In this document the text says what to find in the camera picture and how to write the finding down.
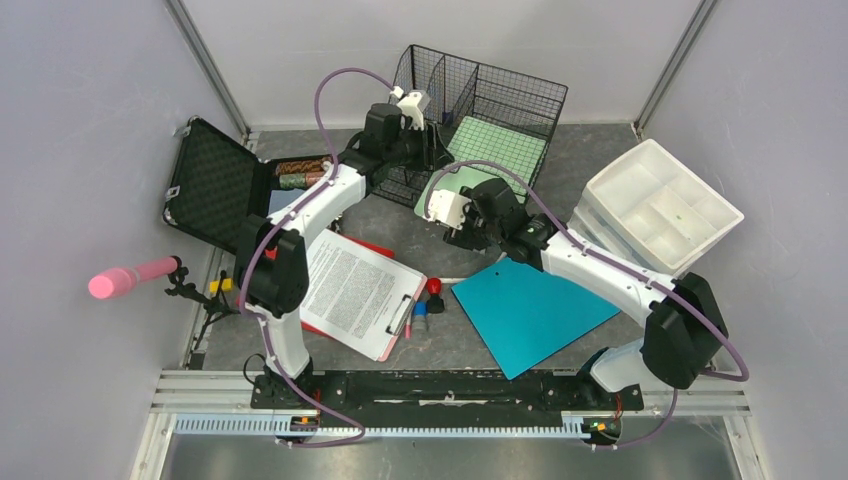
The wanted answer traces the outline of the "black wire mesh organizer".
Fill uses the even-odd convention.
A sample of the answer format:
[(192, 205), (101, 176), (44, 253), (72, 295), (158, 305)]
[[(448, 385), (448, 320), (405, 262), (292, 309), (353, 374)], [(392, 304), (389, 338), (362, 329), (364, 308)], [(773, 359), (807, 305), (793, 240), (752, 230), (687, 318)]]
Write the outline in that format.
[(439, 126), (453, 158), (471, 161), (466, 177), (497, 163), (534, 185), (568, 94), (564, 84), (412, 44), (394, 76), (431, 98), (424, 116)]

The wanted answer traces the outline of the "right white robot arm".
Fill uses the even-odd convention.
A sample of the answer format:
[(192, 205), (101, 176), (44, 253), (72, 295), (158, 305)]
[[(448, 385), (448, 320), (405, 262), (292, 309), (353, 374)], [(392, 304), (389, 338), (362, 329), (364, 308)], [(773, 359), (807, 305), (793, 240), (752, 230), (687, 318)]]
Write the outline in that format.
[(427, 195), (425, 216), (466, 249), (497, 246), (511, 260), (570, 281), (611, 303), (643, 336), (596, 353), (577, 382), (580, 400), (602, 408), (631, 385), (658, 381), (686, 390), (706, 374), (728, 332), (709, 283), (639, 267), (600, 249), (550, 213), (531, 215), (505, 180)]

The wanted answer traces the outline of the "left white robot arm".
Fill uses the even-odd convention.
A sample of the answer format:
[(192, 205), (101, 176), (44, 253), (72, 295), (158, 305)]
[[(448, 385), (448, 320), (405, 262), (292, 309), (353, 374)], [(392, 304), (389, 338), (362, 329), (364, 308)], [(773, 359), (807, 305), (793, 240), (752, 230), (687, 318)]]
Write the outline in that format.
[(249, 216), (236, 256), (240, 308), (260, 324), (268, 367), (280, 375), (275, 392), (290, 407), (314, 394), (301, 328), (300, 306), (309, 287), (307, 250), (349, 207), (366, 198), (396, 167), (432, 170), (449, 160), (437, 126), (426, 120), (425, 100), (414, 91), (395, 104), (376, 103), (365, 125), (317, 184), (269, 217)]

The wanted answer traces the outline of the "light green clipboard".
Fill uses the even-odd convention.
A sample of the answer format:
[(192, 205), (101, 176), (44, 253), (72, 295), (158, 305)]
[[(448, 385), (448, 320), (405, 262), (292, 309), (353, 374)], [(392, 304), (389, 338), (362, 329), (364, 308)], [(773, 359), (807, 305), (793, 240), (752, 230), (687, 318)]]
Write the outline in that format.
[(455, 162), (482, 160), (484, 163), (447, 173), (435, 184), (437, 190), (457, 192), (463, 186), (474, 187), (499, 176), (513, 189), (521, 203), (527, 201), (526, 190), (512, 177), (489, 164), (501, 165), (530, 185), (547, 151), (547, 142), (543, 139), (470, 116), (462, 119), (449, 141), (444, 140), (442, 132), (438, 133), (438, 140), (439, 168), (436, 170)]

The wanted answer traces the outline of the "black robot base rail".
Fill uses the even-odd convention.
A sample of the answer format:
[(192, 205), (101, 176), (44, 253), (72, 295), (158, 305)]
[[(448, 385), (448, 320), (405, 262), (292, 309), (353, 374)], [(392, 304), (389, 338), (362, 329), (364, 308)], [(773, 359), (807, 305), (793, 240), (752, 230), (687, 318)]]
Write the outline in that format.
[(630, 385), (604, 391), (584, 373), (531, 370), (509, 380), (495, 370), (308, 371), (288, 385), (265, 368), (251, 406), (292, 410), (297, 427), (460, 429), (555, 427), (562, 413), (621, 413), (644, 407)]

